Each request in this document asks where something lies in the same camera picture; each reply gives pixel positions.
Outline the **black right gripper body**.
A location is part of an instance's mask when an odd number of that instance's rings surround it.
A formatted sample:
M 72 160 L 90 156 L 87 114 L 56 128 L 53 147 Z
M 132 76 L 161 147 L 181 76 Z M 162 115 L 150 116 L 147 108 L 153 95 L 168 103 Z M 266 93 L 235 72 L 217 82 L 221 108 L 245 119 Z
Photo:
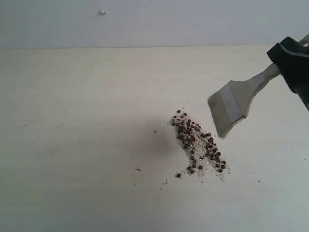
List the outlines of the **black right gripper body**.
M 300 91 L 298 92 L 298 96 L 306 109 L 309 111 L 309 92 L 308 91 Z

